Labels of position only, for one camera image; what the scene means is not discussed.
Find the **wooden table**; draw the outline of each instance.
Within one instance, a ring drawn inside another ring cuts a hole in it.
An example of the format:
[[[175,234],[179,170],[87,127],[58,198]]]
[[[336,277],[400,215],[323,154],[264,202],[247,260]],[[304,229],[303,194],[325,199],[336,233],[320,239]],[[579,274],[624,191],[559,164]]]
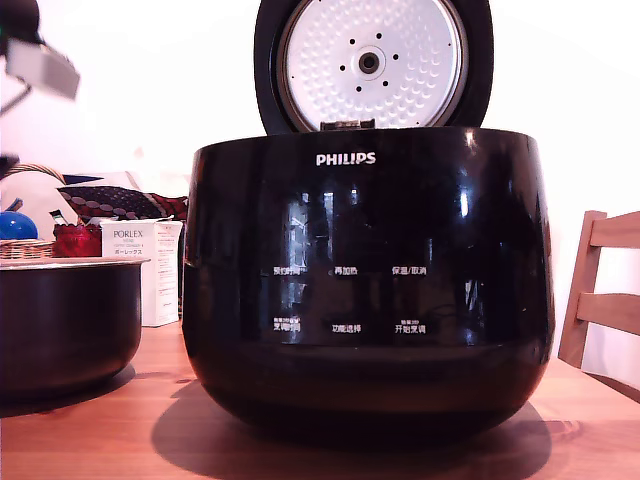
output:
[[[2,480],[640,478],[640,405],[555,359],[502,426],[465,445],[376,455],[254,435],[195,380],[177,324],[145,329],[132,365],[85,395],[95,398],[3,412],[14,416],[1,423]]]

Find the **chair backrest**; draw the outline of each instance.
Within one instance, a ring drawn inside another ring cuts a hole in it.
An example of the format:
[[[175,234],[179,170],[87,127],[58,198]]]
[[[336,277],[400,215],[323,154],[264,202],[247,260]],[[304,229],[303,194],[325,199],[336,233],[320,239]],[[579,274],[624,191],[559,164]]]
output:
[[[594,294],[602,248],[640,249],[640,212],[607,218],[586,212],[558,357],[582,367],[589,323],[640,335],[640,296]]]

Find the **porlex box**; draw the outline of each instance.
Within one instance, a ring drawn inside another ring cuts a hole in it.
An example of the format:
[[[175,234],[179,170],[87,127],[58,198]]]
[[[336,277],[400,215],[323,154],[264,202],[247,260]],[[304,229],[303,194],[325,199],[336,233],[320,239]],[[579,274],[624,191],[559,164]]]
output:
[[[105,221],[103,257],[149,259],[142,265],[142,326],[178,321],[178,243],[182,223],[163,220]]]

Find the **rice cooker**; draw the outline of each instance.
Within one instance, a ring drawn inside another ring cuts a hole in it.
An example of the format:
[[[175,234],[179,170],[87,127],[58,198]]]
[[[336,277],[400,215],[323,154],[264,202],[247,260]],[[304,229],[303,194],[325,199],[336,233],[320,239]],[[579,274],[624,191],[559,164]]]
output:
[[[481,128],[479,0],[263,0],[267,135],[195,157],[183,333],[242,420],[453,438],[528,401],[554,334],[533,138]]]

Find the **pot rim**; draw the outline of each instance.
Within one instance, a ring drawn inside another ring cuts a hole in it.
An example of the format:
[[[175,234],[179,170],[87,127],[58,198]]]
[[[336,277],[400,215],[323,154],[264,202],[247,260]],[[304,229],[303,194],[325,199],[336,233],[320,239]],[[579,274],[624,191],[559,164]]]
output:
[[[136,266],[150,262],[149,258],[92,257],[92,258],[36,258],[0,260],[0,271],[60,270],[111,266]]]
[[[342,130],[342,131],[322,131],[322,132],[292,132],[292,133],[283,133],[280,135],[262,135],[262,136],[254,136],[254,137],[245,137],[245,138],[236,138],[232,140],[225,140],[222,142],[212,143],[209,145],[205,145],[198,150],[196,150],[196,160],[198,154],[202,154],[211,148],[215,148],[222,145],[229,144],[238,144],[238,143],[253,143],[253,142],[275,142],[278,139],[295,139],[301,136],[324,136],[324,135],[371,135],[373,132],[381,134],[381,135],[407,135],[410,133],[412,135],[433,135],[442,134],[442,135],[452,135],[452,134],[460,134],[460,135],[497,135],[500,137],[511,137],[511,138],[520,138],[522,140],[527,140],[529,143],[536,144],[537,140],[535,137],[528,135],[526,133],[522,133],[515,130],[505,130],[500,128],[485,128],[485,127],[457,127],[457,126],[445,126],[445,127],[422,127],[422,128],[384,128],[384,129],[360,129],[360,130]]]

